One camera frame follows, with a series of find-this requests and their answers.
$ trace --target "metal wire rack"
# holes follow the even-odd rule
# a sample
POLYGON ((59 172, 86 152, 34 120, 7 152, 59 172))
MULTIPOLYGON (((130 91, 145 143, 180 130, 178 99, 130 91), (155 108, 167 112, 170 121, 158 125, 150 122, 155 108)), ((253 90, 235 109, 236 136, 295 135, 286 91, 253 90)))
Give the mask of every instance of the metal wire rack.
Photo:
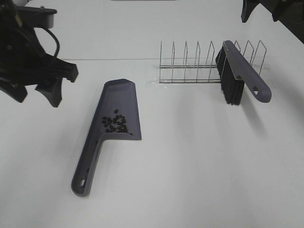
MULTIPOLYGON (((238 41, 235 41, 234 45, 241 52, 241 47, 238 41)), ((267 48, 264 43, 260 40, 255 49, 252 43, 248 40, 243 53, 241 52, 243 56, 245 56, 245 54, 248 55, 245 58, 251 65, 253 65, 257 56, 257 52, 261 45, 264 48, 264 52, 262 54, 262 62, 260 65, 254 65, 256 67, 259 67, 259 75, 261 74, 267 52, 267 48)), ((217 65, 215 63, 215 48, 212 41, 209 44, 206 61, 204 61, 203 64, 201 64, 201 48, 200 43, 198 41, 196 44, 195 58, 188 57, 188 43, 187 41, 185 42, 182 62, 180 62, 179 64, 176 64, 178 58, 176 58, 176 49, 174 41, 172 43, 171 58, 169 59, 170 62, 168 62, 168 64, 163 64, 164 59, 162 59, 162 53, 163 49, 161 41, 159 83, 220 83, 220 75, 217 72, 217 65)))

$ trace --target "dustpan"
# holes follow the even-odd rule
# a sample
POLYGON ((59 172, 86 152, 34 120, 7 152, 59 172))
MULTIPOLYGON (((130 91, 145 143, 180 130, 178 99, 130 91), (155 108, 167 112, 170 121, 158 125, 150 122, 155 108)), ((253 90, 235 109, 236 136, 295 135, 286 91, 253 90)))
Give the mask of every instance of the dustpan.
POLYGON ((71 188, 76 195, 90 193, 101 147, 105 140, 110 139, 142 139, 135 84, 126 79, 109 81, 104 85, 72 180, 71 188))

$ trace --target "hand brush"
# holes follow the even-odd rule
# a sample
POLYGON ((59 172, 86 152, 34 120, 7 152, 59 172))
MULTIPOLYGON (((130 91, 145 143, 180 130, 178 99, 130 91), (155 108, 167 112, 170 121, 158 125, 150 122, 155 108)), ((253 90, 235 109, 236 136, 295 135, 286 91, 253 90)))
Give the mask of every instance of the hand brush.
POLYGON ((258 101, 270 102, 270 88, 230 40, 223 42, 222 49, 216 57, 216 63, 227 104, 240 104, 244 84, 258 101))

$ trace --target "black bristles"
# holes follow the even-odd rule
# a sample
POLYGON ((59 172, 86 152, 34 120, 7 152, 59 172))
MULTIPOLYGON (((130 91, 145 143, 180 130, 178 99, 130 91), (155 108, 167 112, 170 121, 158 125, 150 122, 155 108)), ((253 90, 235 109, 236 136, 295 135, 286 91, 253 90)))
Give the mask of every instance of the black bristles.
POLYGON ((215 60, 218 73, 221 76, 220 83, 227 104, 239 105, 243 95, 244 81, 234 78, 223 47, 215 60))

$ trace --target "white tabletop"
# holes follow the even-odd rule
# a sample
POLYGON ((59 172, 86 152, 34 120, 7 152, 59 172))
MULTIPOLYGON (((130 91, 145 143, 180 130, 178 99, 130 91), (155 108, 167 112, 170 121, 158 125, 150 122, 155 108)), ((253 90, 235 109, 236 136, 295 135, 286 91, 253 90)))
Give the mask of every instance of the white tabletop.
POLYGON ((241 4, 31 1, 58 10, 52 31, 79 76, 64 80, 59 108, 34 86, 22 104, 0 93, 0 227, 303 227, 303 44, 262 7, 242 24, 241 4), (247 88, 235 107, 219 84, 151 83, 161 39, 169 49, 212 39, 218 52, 248 38, 268 48, 268 104, 247 88), (118 78, 136 84, 142 141, 106 141, 80 198, 70 183, 103 85, 118 78))

